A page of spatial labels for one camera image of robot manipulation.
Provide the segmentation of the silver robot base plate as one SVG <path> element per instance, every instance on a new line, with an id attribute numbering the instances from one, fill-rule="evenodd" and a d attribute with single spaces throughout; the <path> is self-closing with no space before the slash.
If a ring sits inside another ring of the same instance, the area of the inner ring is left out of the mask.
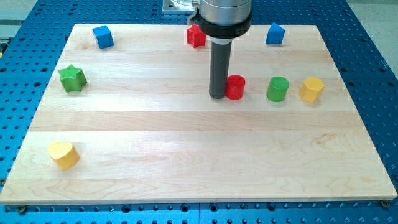
<path id="1" fill-rule="evenodd" d="M 198 6 L 199 0 L 163 0 L 163 14 L 189 14 Z"/>

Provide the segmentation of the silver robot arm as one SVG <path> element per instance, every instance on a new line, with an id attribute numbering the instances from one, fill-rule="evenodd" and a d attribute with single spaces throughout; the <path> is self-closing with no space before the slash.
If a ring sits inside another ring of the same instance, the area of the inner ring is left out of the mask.
<path id="1" fill-rule="evenodd" d="M 192 6 L 194 12 L 187 24 L 197 23 L 215 44 L 229 44 L 250 28 L 251 0 L 198 0 L 192 1 Z"/>

